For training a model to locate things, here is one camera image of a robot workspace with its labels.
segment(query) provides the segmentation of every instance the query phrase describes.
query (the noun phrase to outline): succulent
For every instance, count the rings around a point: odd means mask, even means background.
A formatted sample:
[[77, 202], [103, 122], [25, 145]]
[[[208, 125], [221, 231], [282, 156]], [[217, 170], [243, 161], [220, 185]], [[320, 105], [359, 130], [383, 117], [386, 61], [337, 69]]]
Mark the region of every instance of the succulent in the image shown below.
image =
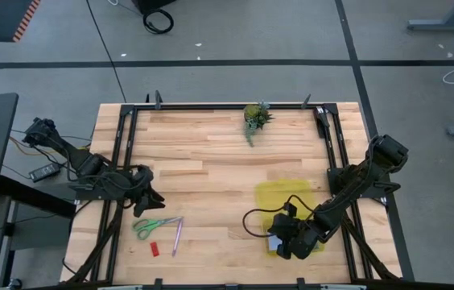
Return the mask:
[[269, 108], [270, 105], [264, 101], [245, 107], [245, 137], [251, 147], [254, 146], [252, 136], [256, 134], [256, 130], [262, 129], [272, 119], [272, 115], [268, 113]]

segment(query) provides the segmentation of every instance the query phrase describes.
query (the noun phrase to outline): green scissors handle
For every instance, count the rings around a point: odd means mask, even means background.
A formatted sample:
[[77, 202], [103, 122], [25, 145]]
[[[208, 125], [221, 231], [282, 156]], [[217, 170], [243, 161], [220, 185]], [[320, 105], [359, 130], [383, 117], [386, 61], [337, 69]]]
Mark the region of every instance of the green scissors handle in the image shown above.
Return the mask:
[[145, 240], [150, 236], [152, 230], [155, 230], [158, 226], [167, 224], [169, 222], [175, 222], [180, 220], [181, 217], [167, 218], [163, 220], [152, 220], [152, 219], [140, 219], [132, 224], [132, 230], [138, 232], [137, 236], [140, 240]]

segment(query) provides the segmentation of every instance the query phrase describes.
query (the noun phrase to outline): gray floor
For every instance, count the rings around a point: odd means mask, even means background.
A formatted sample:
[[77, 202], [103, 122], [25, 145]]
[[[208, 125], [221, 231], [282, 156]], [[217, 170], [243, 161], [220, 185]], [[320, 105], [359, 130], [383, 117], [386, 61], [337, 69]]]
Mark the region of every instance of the gray floor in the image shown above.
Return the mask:
[[[175, 30], [160, 36], [148, 34], [128, 10], [106, 0], [90, 2], [115, 60], [349, 58], [330, 0], [179, 0], [167, 8], [175, 17]], [[120, 2], [131, 6], [128, 0]], [[360, 59], [454, 59], [454, 33], [405, 29], [408, 19], [441, 17], [454, 1], [344, 4]], [[0, 62], [107, 60], [85, 0], [43, 0], [22, 41], [0, 43]], [[419, 281], [454, 283], [454, 138], [444, 131], [454, 125], [454, 85], [441, 82], [451, 69], [362, 69], [379, 132], [411, 149], [408, 164], [394, 180], [403, 186], [396, 197]], [[119, 68], [118, 75], [128, 102], [142, 102], [156, 89], [166, 102], [300, 101], [309, 93], [319, 102], [359, 100], [350, 67]], [[0, 93], [5, 92], [20, 96], [15, 129], [26, 129], [39, 116], [55, 119], [63, 135], [85, 138], [93, 131], [100, 103], [122, 102], [111, 68], [0, 69]], [[21, 173], [46, 163], [42, 156], [8, 147], [5, 164]], [[3, 174], [29, 183], [7, 169]], [[41, 185], [62, 182], [59, 176]], [[51, 192], [71, 198], [71, 193]], [[42, 214], [19, 209], [22, 218]], [[33, 239], [46, 247], [20, 250], [13, 276], [28, 287], [56, 283], [67, 226], [56, 218], [22, 224], [15, 238], [18, 249], [29, 247]], [[47, 240], [46, 230], [60, 238]]]

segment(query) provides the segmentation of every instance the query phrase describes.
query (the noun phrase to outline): red eraser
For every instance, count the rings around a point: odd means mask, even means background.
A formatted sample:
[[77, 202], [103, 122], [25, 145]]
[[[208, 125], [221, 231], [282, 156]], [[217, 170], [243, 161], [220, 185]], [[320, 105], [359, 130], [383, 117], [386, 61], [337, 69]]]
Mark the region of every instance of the red eraser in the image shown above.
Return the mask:
[[157, 248], [157, 242], [151, 242], [150, 247], [152, 248], [152, 255], [157, 257], [159, 255], [159, 249]]

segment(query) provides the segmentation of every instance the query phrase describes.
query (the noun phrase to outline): black floor line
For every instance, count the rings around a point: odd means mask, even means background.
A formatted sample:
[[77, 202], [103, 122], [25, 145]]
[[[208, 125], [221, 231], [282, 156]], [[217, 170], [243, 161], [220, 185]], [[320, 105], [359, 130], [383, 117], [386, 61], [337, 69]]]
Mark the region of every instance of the black floor line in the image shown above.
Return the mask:
[[[430, 67], [454, 66], [454, 60], [132, 60], [116, 68], [180, 68], [229, 66]], [[4, 68], [112, 68], [109, 61], [0, 62]]]
[[[375, 122], [372, 107], [370, 106], [369, 96], [365, 86], [365, 80], [361, 72], [361, 64], [357, 58], [356, 48], [354, 46], [353, 37], [350, 33], [349, 20], [345, 13], [345, 8], [341, 0], [335, 0], [336, 9], [338, 10], [338, 16], [340, 17], [341, 28], [345, 38], [345, 44], [347, 45], [347, 51], [349, 52], [349, 58], [353, 62], [354, 78], [356, 80], [357, 91], [361, 100], [361, 107], [363, 109], [363, 115], [365, 117], [366, 126], [371, 137], [378, 134], [378, 128]], [[401, 266], [402, 277], [405, 280], [414, 281], [413, 269], [411, 268], [410, 256], [407, 252], [406, 240], [402, 232], [401, 222], [398, 215], [397, 205], [395, 204], [394, 194], [390, 194], [388, 197], [387, 212], [390, 219], [390, 225], [392, 229], [392, 235], [394, 236], [395, 247], [397, 249], [397, 255]]]

